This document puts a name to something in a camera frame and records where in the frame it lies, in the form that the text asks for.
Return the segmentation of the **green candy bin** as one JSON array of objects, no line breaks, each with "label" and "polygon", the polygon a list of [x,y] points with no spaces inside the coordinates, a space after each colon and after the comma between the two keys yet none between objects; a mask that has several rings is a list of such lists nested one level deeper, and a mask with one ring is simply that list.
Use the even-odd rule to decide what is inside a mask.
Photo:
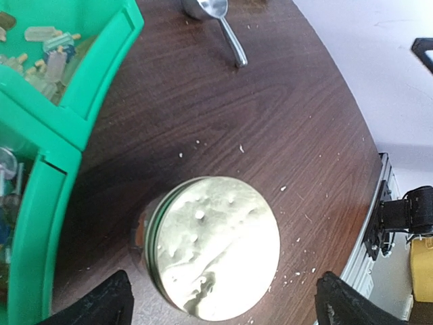
[{"label": "green candy bin", "polygon": [[1,124],[31,129],[40,122],[71,145],[84,150],[107,90],[144,20],[136,1],[2,1],[1,11],[16,19],[1,53],[27,54],[25,67],[42,58],[40,43],[28,42],[29,26],[54,26],[93,38],[58,105],[8,66],[1,67]]},{"label": "green candy bin", "polygon": [[1,323],[51,311],[60,230],[81,153],[1,95]]}]

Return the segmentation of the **clear plastic round container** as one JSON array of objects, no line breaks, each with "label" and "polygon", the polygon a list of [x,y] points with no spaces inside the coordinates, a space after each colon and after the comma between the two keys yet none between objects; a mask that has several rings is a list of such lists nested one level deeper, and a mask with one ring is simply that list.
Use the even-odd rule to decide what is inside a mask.
[{"label": "clear plastic round container", "polygon": [[155,197],[138,210],[130,231],[129,254],[136,269],[153,280],[152,268],[148,262],[149,248],[146,242],[148,229],[153,230],[154,213],[158,212],[165,193]]}]

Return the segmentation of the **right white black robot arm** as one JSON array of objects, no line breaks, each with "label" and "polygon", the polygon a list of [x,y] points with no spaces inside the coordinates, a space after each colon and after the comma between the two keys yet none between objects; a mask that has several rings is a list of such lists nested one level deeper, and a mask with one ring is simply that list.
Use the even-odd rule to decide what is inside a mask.
[{"label": "right white black robot arm", "polygon": [[383,202],[380,221],[386,232],[432,235],[432,186],[410,190],[400,200]]}]

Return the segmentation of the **gold round lid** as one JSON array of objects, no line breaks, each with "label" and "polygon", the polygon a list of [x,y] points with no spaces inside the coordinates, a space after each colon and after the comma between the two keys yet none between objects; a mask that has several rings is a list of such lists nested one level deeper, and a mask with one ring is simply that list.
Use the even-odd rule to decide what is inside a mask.
[{"label": "gold round lid", "polygon": [[265,198],[244,181],[202,176],[143,212],[141,260],[177,309],[221,322],[253,308],[277,272],[280,235]]}]

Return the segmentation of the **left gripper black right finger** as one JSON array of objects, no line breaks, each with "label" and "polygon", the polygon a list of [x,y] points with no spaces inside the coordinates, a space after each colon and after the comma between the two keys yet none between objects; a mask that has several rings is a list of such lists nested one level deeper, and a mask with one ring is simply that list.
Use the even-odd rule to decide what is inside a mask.
[{"label": "left gripper black right finger", "polygon": [[319,325],[407,323],[373,304],[333,272],[325,272],[316,287],[315,310]]}]

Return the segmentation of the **silver metal scoop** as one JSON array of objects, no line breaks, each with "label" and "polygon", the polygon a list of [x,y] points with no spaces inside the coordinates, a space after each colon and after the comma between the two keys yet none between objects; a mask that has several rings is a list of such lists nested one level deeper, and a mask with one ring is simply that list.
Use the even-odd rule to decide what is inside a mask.
[{"label": "silver metal scoop", "polygon": [[226,20],[229,8],[229,2],[227,0],[182,0],[181,5],[185,13],[196,20],[216,20],[232,49],[236,66],[243,68],[248,65],[244,48]]}]

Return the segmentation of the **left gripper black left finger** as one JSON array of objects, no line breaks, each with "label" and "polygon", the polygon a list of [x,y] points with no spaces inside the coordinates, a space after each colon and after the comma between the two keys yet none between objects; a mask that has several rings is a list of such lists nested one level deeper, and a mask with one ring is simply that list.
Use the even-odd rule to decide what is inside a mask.
[{"label": "left gripper black left finger", "polygon": [[48,317],[45,325],[130,324],[134,297],[124,270],[118,270],[71,306]]}]

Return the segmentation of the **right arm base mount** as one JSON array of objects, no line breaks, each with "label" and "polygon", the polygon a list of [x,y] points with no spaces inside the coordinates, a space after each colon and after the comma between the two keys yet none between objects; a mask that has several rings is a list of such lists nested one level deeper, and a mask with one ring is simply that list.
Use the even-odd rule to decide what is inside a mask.
[{"label": "right arm base mount", "polygon": [[376,261],[382,250],[384,238],[386,237],[381,215],[382,205],[386,201],[391,201],[392,191],[388,187],[388,182],[382,180],[373,200],[373,210],[370,214],[367,228],[363,236],[363,244],[369,257]]}]

